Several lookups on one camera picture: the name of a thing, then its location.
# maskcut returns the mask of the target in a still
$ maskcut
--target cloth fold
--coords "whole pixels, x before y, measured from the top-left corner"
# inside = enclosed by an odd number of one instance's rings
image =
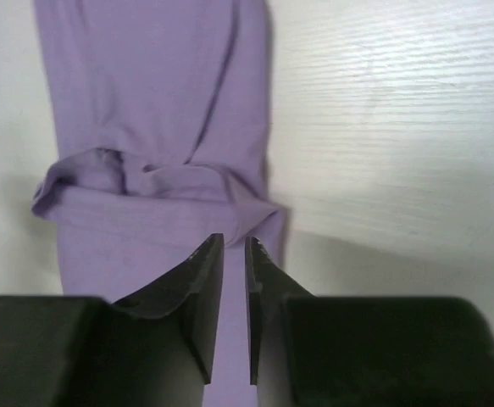
[[[64,293],[109,301],[225,234],[204,407],[256,405],[244,238],[278,257],[284,215],[263,177],[263,0],[35,0],[59,160],[35,215],[57,223]]]

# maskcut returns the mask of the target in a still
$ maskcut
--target towel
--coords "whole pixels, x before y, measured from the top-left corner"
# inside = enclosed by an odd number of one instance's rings
[[[278,257],[268,202],[263,0],[35,0],[58,161],[35,215],[57,224],[65,294],[115,301],[225,235],[204,407],[254,407],[244,240]]]

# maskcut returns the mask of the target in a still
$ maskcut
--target purple garment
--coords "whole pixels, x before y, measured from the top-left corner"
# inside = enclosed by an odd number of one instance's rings
[[[114,301],[225,234],[204,407],[254,407],[244,238],[275,257],[263,0],[36,0],[60,160],[33,211],[58,225],[66,294]]]

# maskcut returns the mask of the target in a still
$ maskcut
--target purple towel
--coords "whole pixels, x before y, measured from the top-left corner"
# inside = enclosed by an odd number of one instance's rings
[[[58,225],[66,294],[114,301],[225,234],[204,407],[256,403],[244,237],[274,256],[263,0],[36,0],[60,160],[33,211]]]

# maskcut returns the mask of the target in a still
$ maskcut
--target black object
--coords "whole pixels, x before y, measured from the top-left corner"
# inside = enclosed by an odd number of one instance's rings
[[[494,339],[460,298],[316,298],[246,246],[260,407],[494,407]]]
[[[222,283],[223,237],[109,305],[0,297],[0,407],[201,406]]]

